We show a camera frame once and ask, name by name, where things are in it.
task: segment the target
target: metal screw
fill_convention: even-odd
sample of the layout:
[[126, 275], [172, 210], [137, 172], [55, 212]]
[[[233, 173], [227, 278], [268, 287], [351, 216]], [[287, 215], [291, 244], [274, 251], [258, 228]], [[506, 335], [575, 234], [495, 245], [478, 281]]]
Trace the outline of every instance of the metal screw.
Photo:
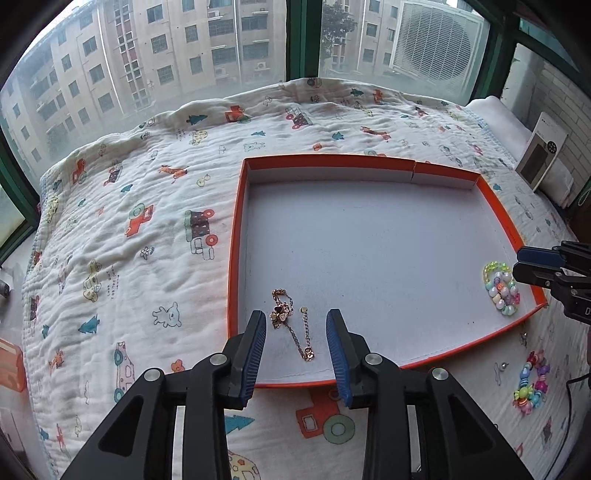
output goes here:
[[449, 373], [444, 368], [434, 368], [433, 369], [433, 378], [435, 380], [447, 380], [449, 377]]
[[160, 378], [160, 370], [156, 368], [150, 368], [146, 373], [144, 373], [144, 378], [148, 382], [153, 382], [154, 380], [158, 380]]
[[209, 357], [209, 363], [212, 365], [223, 365], [228, 361], [228, 357], [223, 353], [214, 353]]
[[382, 356], [377, 353], [368, 353], [365, 355], [365, 362], [370, 365], [379, 365], [382, 363]]

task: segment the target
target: necklace chain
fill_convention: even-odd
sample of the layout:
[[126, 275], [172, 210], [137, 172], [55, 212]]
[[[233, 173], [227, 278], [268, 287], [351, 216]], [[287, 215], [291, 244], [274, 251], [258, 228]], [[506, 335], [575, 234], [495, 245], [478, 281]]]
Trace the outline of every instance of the necklace chain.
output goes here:
[[[302, 313], [302, 319], [304, 320], [304, 329], [306, 330], [306, 348], [302, 350], [300, 341], [297, 339], [297, 335], [294, 332], [294, 329], [287, 323], [288, 317], [293, 315], [294, 313], [294, 302], [291, 297], [287, 294], [284, 288], [278, 288], [273, 290], [272, 292], [273, 300], [277, 304], [277, 307], [274, 308], [274, 311], [269, 315], [271, 318], [271, 323], [273, 324], [274, 329], [278, 329], [282, 324], [287, 327], [287, 329], [291, 333], [291, 337], [294, 339], [295, 346], [297, 347], [300, 356], [306, 361], [309, 362], [314, 358], [314, 352], [312, 351], [312, 347], [310, 346], [310, 331], [308, 327], [308, 308], [302, 307], [300, 309]], [[287, 297], [289, 299], [289, 303], [285, 301], [281, 301], [279, 297]]]

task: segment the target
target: black cable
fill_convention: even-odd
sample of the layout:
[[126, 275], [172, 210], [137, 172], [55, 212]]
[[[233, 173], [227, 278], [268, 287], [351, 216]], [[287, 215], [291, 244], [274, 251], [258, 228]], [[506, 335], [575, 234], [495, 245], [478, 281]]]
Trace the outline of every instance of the black cable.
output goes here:
[[566, 439], [569, 437], [570, 420], [571, 420], [571, 415], [573, 413], [573, 397], [570, 392], [569, 385], [572, 385], [573, 383], [582, 382], [583, 380], [587, 380], [589, 377], [591, 377], [591, 372], [589, 372], [586, 375], [583, 375], [582, 377], [572, 378], [570, 380], [567, 380], [567, 382], [566, 382], [566, 394], [569, 398], [569, 422], [566, 426], [566, 433], [564, 434], [564, 438], [562, 440], [562, 444], [560, 445], [560, 448], [558, 449], [558, 453], [556, 454], [556, 457], [554, 457], [554, 461], [552, 462], [552, 465], [550, 465], [550, 468], [549, 468], [548, 472], [546, 473], [543, 480], [546, 480], [548, 478], [548, 475], [550, 474], [550, 472], [554, 468], [554, 465], [556, 465], [556, 462], [558, 461], [558, 457], [560, 457], [560, 454], [562, 453], [562, 449], [564, 448], [564, 444], [566, 443]]

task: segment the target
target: bed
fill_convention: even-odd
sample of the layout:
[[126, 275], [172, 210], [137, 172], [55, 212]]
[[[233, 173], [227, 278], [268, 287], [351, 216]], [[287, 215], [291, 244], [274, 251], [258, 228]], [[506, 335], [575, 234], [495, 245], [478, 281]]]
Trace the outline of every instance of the bed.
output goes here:
[[[475, 170], [526, 244], [574, 239], [548, 199], [515, 173], [514, 156], [481, 116], [438, 99], [300, 79], [192, 102], [103, 137], [43, 175], [41, 223], [22, 288], [22, 344], [46, 478], [60, 477], [144, 370], [191, 368], [224, 345], [242, 160], [279, 153], [381, 155]], [[199, 247], [186, 212], [205, 210], [214, 212], [215, 241]], [[588, 370], [585, 326], [548, 301], [522, 326], [441, 362], [540, 480], [566, 431], [564, 382]], [[541, 409], [522, 416], [511, 404], [516, 379], [529, 351], [541, 348], [550, 390]], [[347, 411], [326, 388], [256, 390], [244, 411], [228, 412], [233, 476], [360, 478], [366, 412]], [[589, 389], [577, 385], [569, 441], [548, 478], [566, 460], [588, 406]], [[303, 418], [315, 409], [346, 416], [352, 434], [343, 441], [308, 429]], [[178, 466], [176, 455], [175, 478]]]

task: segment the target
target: air conditioner unit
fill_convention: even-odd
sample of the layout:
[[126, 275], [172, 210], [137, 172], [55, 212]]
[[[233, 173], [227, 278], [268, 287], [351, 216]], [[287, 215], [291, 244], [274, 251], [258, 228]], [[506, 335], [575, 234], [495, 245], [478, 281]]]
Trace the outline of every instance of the air conditioner unit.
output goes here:
[[420, 80], [422, 92], [409, 93], [466, 103], [488, 30], [488, 22], [475, 13], [429, 0], [402, 0], [390, 68]]

